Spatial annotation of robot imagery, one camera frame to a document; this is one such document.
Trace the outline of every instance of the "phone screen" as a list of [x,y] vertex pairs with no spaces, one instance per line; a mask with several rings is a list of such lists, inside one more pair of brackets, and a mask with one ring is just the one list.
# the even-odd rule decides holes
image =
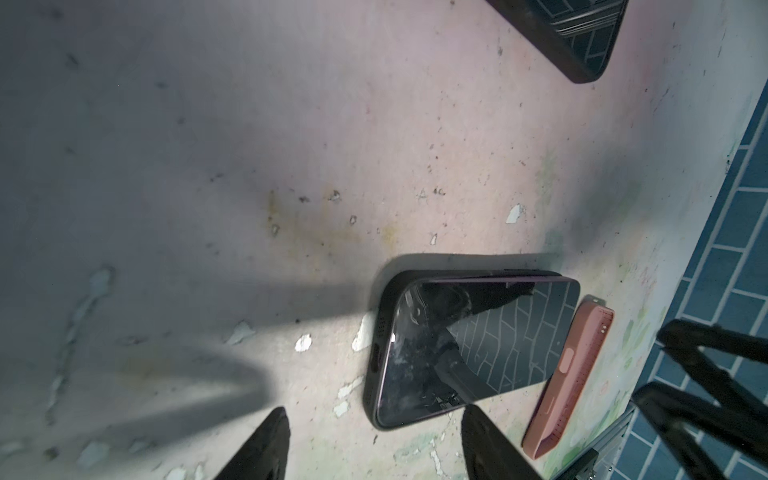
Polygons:
[[562,276],[411,285],[394,309],[379,422],[407,425],[548,379],[579,293]]

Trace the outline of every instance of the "stained concrete surface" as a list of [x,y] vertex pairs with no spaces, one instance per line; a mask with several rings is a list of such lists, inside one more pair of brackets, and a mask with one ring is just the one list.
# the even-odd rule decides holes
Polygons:
[[[458,414],[376,432],[355,389],[338,415],[386,273],[461,263],[414,253],[507,255],[482,262],[617,311],[550,475],[626,404],[768,76],[758,1],[630,2],[587,85],[480,0],[0,9],[3,478],[211,477],[278,405],[288,478],[461,478]],[[511,439],[531,388],[487,406]]]

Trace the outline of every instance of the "pink silicone case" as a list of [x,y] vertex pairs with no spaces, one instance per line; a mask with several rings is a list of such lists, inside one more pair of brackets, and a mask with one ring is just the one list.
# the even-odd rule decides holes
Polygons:
[[560,442],[613,320],[613,310],[594,302],[576,309],[558,368],[523,438],[529,457],[537,459]]

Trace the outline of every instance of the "black phone case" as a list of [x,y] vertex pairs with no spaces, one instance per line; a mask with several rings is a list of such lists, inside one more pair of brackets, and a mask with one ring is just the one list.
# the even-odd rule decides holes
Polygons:
[[[371,353],[366,371],[366,383],[362,391],[363,408],[373,426],[379,430],[397,429],[404,425],[382,425],[379,421],[378,409],[379,400],[382,395],[382,386],[384,382],[384,372],[386,371],[386,362],[389,357],[389,339],[392,335],[392,328],[395,316],[395,308],[400,300],[400,296],[414,283],[424,280],[464,280],[464,281],[482,281],[482,280],[502,280],[510,277],[520,276],[561,276],[559,273],[547,270],[406,270],[395,275],[387,283],[379,302],[379,312],[376,317],[376,326],[373,330],[373,339],[371,344]],[[426,416],[419,421],[429,419],[433,416],[442,415],[451,410],[436,412],[434,415]]]

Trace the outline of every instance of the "smartphone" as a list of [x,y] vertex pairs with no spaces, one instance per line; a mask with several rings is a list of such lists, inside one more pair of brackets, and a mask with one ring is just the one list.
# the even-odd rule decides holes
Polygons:
[[548,379],[578,304],[553,272],[411,270],[379,303],[363,403],[382,430]]

